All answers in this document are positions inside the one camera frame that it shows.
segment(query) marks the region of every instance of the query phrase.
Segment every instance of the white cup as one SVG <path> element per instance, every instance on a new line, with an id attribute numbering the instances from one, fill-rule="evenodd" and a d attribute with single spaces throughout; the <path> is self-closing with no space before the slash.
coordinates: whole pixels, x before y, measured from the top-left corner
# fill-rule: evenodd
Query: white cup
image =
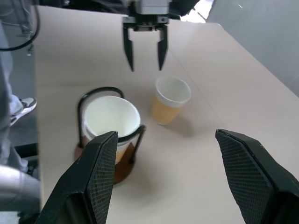
<path id="1" fill-rule="evenodd" d="M 140 126 L 140 115 L 129 101 L 115 96 L 102 96 L 90 102 L 84 111 L 82 131 L 88 141 L 110 131 L 117 131 L 119 138 L 128 136 Z M 117 164 L 131 140 L 117 144 Z"/>
<path id="2" fill-rule="evenodd" d="M 191 98 L 191 89 L 179 78 L 160 77 L 151 108 L 152 118 L 161 125 L 169 124 Z"/>

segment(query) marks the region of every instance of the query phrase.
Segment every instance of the wooden base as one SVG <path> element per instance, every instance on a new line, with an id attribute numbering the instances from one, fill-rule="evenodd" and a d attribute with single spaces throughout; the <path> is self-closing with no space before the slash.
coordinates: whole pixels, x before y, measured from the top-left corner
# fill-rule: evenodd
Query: wooden base
<path id="1" fill-rule="evenodd" d="M 80 148 L 78 146 L 76 147 L 75 160 L 81 156 L 83 150 L 83 148 Z M 133 160 L 133 163 L 130 164 L 130 159 L 132 157 L 132 154 L 134 153 L 134 150 L 134 145 L 130 143 L 119 163 L 115 165 L 114 184 L 122 182 L 131 173 L 135 164 L 135 160 Z"/>

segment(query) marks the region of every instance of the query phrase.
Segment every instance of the table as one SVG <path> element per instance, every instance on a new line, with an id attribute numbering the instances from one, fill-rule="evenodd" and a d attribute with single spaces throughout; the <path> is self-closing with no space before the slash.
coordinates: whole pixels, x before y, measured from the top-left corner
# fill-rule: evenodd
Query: table
<path id="1" fill-rule="evenodd" d="M 100 86 L 122 89 L 147 126 L 132 173 L 113 189 L 108 224 L 244 223 L 228 187 L 217 128 L 259 140 L 299 179 L 299 99 L 220 25 L 171 21 L 162 71 L 158 32 L 132 32 L 132 73 L 122 47 L 122 16 L 39 9 L 35 57 L 42 205 L 73 163 L 76 104 Z M 192 90 L 192 99 L 169 126 L 149 116 L 159 76 L 182 78 Z"/>

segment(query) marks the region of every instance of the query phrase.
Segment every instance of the shoe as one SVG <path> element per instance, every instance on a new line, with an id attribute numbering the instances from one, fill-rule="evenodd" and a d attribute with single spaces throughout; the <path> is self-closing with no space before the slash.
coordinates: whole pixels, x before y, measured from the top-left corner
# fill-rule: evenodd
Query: shoe
<path id="1" fill-rule="evenodd" d="M 14 125 L 15 122 L 17 122 L 17 120 L 20 119 L 21 117 L 33 111 L 36 108 L 36 104 L 37 104 L 37 101 L 34 98 L 20 99 L 20 102 L 22 103 L 23 108 L 19 112 L 12 114 L 10 116 L 10 126 Z"/>
<path id="2" fill-rule="evenodd" d="M 26 173 L 32 176 L 33 178 L 39 180 L 38 166 L 28 166 L 28 170 Z"/>

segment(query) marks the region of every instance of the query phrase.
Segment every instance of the cup rim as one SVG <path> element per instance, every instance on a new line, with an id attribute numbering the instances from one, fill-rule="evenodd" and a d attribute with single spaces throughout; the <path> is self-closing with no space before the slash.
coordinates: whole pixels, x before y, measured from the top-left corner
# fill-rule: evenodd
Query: cup rim
<path id="1" fill-rule="evenodd" d="M 187 89 L 188 89 L 188 92 L 189 92 L 189 96 L 188 96 L 188 98 L 187 98 L 186 100 L 184 100 L 184 101 L 176 101 L 176 100 L 168 99 L 167 97 L 165 97 L 165 96 L 159 91 L 159 89 L 158 89 L 158 83 L 159 83 L 159 81 L 161 81 L 162 79 L 176 79 L 176 80 L 178 80 L 178 81 L 184 83 L 185 86 L 186 86 Z M 190 88 L 190 86 L 189 86 L 185 81 L 183 81 L 182 79 L 180 79 L 180 78 L 176 78 L 176 77 L 164 77 L 164 76 L 159 77 L 159 78 L 156 80 L 156 91 L 157 91 L 157 92 L 159 93 L 159 95 L 160 95 L 161 97 L 163 97 L 164 99 L 166 99 L 166 100 L 168 100 L 168 101 L 170 101 L 170 102 L 173 102 L 173 103 L 180 103 L 180 104 L 184 104 L 184 103 L 188 102 L 188 101 L 190 100 L 191 96 L 192 96 L 192 92 L 191 92 L 191 88 Z"/>
<path id="2" fill-rule="evenodd" d="M 127 103 L 129 103 L 129 105 L 134 109 L 136 115 L 137 115 L 137 123 L 138 125 L 136 126 L 136 128 L 131 131 L 130 133 L 124 135 L 124 136 L 118 136 L 119 138 L 122 138 L 122 137 L 126 137 L 132 133 L 134 133 L 140 126 L 140 123 L 141 123 L 141 119 L 140 119 L 140 114 L 139 114 L 139 111 L 137 110 L 137 108 L 134 106 L 134 104 L 132 104 L 130 101 L 124 99 L 124 98 L 121 98 L 121 97 L 116 97 L 116 96 L 100 96 L 100 97 L 97 97 L 96 99 L 99 99 L 99 98 L 103 98 L 103 97 L 108 97 L 108 98 L 119 98 L 120 100 L 123 100 L 123 101 L 126 101 Z M 86 112 L 84 112 L 84 119 L 83 119 L 83 129 L 84 127 L 88 128 L 88 131 L 90 131 L 91 134 L 93 134 L 94 136 L 97 136 L 97 134 L 90 128 L 89 124 L 87 123 L 87 119 L 86 119 Z"/>

